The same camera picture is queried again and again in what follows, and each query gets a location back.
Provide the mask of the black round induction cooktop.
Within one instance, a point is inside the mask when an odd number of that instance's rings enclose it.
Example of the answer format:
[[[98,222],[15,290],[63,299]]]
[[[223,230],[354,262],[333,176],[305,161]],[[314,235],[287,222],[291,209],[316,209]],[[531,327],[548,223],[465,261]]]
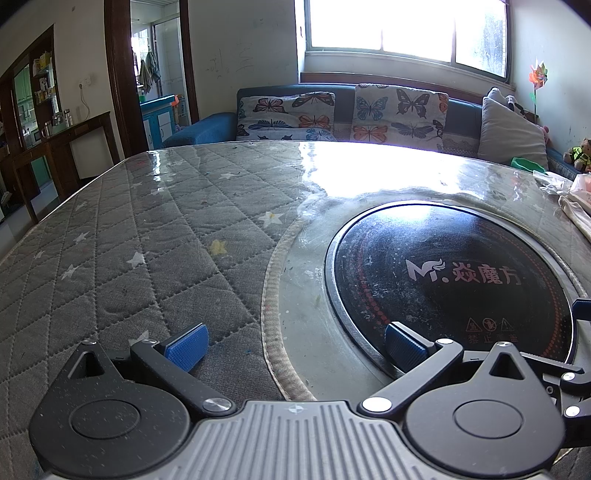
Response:
[[[569,362],[578,292],[530,233],[497,215],[433,202],[394,202],[349,220],[329,243],[325,285],[353,344],[384,372],[404,371],[385,331],[401,322],[469,351],[499,341]]]

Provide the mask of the grey quilted star table cover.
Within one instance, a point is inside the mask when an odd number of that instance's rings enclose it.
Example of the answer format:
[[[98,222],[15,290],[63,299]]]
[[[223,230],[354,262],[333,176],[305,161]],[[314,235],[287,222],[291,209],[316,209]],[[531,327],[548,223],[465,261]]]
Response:
[[[349,339],[329,243],[383,204],[472,208],[532,234],[573,279],[590,368],[590,242],[547,180],[393,146],[228,142],[129,158],[1,263],[5,479],[586,479],[590,419],[565,420],[514,343],[462,362],[396,418],[358,405],[390,375]],[[194,414],[130,348],[204,323],[190,374],[235,402]]]

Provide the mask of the yellow folded garment in bag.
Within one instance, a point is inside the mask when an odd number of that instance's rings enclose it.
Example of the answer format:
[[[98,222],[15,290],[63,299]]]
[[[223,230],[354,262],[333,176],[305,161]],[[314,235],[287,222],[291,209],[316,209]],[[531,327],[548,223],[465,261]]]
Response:
[[[577,175],[568,192],[561,194],[558,200],[562,211],[589,242],[591,242],[590,188],[590,175]]]

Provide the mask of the green bowl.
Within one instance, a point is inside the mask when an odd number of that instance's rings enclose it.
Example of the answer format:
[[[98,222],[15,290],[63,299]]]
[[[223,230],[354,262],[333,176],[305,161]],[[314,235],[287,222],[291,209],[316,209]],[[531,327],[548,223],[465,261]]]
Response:
[[[511,160],[511,166],[513,168],[527,171],[530,173],[534,173],[534,172],[538,172],[538,173],[542,173],[542,174],[546,173],[546,169],[543,166],[541,166],[537,162],[528,160],[523,157],[513,157]]]

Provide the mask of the dark wooden console table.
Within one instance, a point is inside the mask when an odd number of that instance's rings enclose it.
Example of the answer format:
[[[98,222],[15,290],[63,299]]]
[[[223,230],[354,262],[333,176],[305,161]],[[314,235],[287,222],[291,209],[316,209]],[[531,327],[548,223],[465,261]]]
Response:
[[[99,129],[103,131],[111,165],[114,166],[120,162],[120,156],[115,142],[109,111],[93,116],[72,127],[68,127],[60,133],[42,140],[38,145],[30,149],[6,157],[10,169],[15,176],[18,190],[24,200],[27,212],[34,225],[39,223],[39,219],[33,207],[32,200],[25,194],[19,170],[30,165],[35,159],[44,157],[47,161],[58,198],[61,201],[67,200],[82,187],[81,178],[78,174],[71,150],[71,142],[79,140],[84,135]]]

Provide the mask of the teddy bear toy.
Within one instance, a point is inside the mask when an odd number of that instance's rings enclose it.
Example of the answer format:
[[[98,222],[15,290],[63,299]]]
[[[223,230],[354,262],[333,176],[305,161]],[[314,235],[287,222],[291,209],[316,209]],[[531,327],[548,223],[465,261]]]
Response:
[[[585,138],[579,146],[574,146],[563,155],[563,160],[578,172],[591,172],[591,141]]]

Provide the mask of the blue sofa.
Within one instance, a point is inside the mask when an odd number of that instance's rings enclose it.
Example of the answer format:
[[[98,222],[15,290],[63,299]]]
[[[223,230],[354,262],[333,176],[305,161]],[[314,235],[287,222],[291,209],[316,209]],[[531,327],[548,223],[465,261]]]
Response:
[[[528,121],[513,97],[492,89],[477,105],[444,92],[382,84],[246,88],[233,112],[212,114],[168,137],[166,148],[235,140],[351,141],[510,164],[520,157],[574,179],[579,158],[548,147],[546,129]]]

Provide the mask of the grey pillow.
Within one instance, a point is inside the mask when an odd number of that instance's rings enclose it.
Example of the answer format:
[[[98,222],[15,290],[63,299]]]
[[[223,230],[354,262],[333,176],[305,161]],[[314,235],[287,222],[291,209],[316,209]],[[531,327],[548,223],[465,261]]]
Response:
[[[483,98],[478,158],[505,165],[525,158],[547,169],[547,133],[512,110],[508,100],[496,87]]]

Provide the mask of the blue white small cabinet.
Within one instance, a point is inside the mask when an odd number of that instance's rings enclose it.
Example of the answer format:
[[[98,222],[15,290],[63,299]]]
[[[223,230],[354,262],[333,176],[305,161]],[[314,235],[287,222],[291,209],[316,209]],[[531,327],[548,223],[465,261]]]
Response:
[[[173,107],[177,105],[176,95],[167,95],[139,104],[149,150],[157,150],[174,134]]]

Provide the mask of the right butterfly cushion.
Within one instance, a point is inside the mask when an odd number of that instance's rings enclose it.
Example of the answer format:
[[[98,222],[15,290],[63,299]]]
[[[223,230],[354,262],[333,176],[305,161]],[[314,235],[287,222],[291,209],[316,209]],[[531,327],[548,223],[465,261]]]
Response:
[[[444,92],[396,85],[356,85],[351,140],[442,151],[449,109]]]

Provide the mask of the butterfly cushion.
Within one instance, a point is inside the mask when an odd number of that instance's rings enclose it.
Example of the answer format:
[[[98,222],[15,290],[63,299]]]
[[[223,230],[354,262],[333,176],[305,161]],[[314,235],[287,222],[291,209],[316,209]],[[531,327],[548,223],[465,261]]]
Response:
[[[236,138],[335,141],[335,94],[249,96],[238,101]]]
[[[449,109],[444,92],[396,85],[356,85],[351,140],[442,151]]]

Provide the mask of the left butterfly cushion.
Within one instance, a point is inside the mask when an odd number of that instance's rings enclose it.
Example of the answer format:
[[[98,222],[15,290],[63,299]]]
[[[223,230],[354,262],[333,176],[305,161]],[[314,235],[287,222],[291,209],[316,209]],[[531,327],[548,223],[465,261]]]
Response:
[[[249,96],[238,101],[236,138],[335,141],[335,94]]]

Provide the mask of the dark wooden display cabinet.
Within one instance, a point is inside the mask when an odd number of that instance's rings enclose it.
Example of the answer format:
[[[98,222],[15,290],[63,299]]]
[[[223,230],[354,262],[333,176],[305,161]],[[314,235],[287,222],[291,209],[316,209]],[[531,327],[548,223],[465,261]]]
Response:
[[[54,28],[47,28],[1,75],[2,190],[26,207],[34,222],[33,199],[43,185],[34,164],[57,180],[51,121],[61,111],[55,68]]]

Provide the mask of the colourful pinwheel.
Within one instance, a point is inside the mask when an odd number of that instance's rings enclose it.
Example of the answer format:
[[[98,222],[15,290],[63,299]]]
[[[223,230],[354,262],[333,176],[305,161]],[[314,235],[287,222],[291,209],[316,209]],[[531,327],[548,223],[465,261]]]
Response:
[[[532,65],[530,73],[528,75],[529,82],[532,84],[532,102],[534,107],[534,115],[537,115],[538,105],[538,91],[543,88],[548,81],[548,69],[544,62],[537,62],[536,65]]]

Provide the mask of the window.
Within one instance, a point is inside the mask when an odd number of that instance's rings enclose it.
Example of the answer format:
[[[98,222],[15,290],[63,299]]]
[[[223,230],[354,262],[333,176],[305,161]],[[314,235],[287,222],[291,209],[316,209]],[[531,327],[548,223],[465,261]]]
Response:
[[[507,1],[307,1],[308,47],[398,55],[506,80]]]

